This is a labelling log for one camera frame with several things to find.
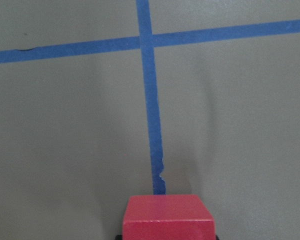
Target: gray floor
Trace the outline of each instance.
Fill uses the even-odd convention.
[[[154,33],[300,19],[300,0],[150,0]],[[137,36],[134,0],[0,1],[0,50]],[[169,194],[221,240],[300,239],[300,33],[155,49]],[[139,50],[0,64],[0,240],[113,240],[152,193]]]

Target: blue cross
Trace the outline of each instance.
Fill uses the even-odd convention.
[[[136,8],[139,36],[42,46],[30,50],[4,50],[0,51],[0,64],[140,49],[153,193],[165,194],[166,184],[161,178],[164,165],[154,48],[270,35],[295,34],[300,33],[300,19],[153,34],[149,0],[136,0]]]

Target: blue tape strip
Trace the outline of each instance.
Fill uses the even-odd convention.
[[[148,0],[136,0],[140,33],[146,113],[150,145],[153,194],[166,194],[166,183],[161,178],[164,170],[163,147],[158,102],[155,51]]]
[[[140,48],[138,36],[36,47],[31,50],[0,51],[0,64],[98,54]]]
[[[300,20],[229,26],[153,35],[154,47],[300,33]]]

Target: red block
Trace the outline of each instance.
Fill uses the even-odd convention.
[[[197,195],[141,195],[128,202],[123,240],[216,240],[215,221]]]

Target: red object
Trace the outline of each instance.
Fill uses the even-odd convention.
[[[215,221],[197,195],[132,196],[123,240],[216,240]]]

